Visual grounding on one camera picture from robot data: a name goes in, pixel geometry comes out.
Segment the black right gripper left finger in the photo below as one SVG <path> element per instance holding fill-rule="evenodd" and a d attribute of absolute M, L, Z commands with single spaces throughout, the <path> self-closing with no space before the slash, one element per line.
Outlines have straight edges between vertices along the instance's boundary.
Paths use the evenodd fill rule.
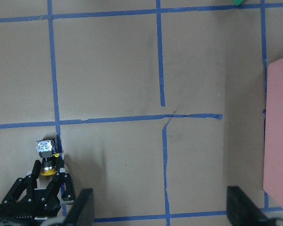
<path fill-rule="evenodd" d="M 95 219 L 94 192 L 82 189 L 71 210 L 62 222 L 63 226 L 92 226 Z"/>

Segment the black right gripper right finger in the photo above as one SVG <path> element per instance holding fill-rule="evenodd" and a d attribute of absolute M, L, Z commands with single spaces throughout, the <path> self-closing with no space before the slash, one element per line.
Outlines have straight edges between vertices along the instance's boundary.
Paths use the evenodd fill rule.
<path fill-rule="evenodd" d="M 232 226 L 274 225 L 238 186 L 227 187 L 226 216 Z"/>

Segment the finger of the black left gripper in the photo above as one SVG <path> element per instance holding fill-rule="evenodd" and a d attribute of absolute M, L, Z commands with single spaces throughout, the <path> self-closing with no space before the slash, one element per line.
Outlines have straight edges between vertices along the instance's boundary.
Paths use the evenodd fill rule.
<path fill-rule="evenodd" d="M 61 156 L 55 157 L 55 163 L 56 163 L 56 169 L 55 169 L 55 175 L 63 174 L 66 172 L 65 170 L 65 163 Z"/>
<path fill-rule="evenodd" d="M 32 172 L 30 174 L 30 179 L 32 181 L 33 188 L 37 188 L 37 180 L 41 172 L 42 164 L 39 160 L 36 160 L 33 165 Z"/>

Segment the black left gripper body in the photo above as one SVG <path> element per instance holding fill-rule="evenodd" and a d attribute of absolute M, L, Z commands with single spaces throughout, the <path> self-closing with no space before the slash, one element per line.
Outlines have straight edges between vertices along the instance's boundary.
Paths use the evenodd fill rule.
<path fill-rule="evenodd" d="M 16 219 L 33 222 L 36 217 L 56 217 L 61 201 L 72 204 L 76 199 L 69 173 L 58 172 L 44 189 L 37 188 L 35 174 L 17 178 L 0 203 L 0 221 Z"/>

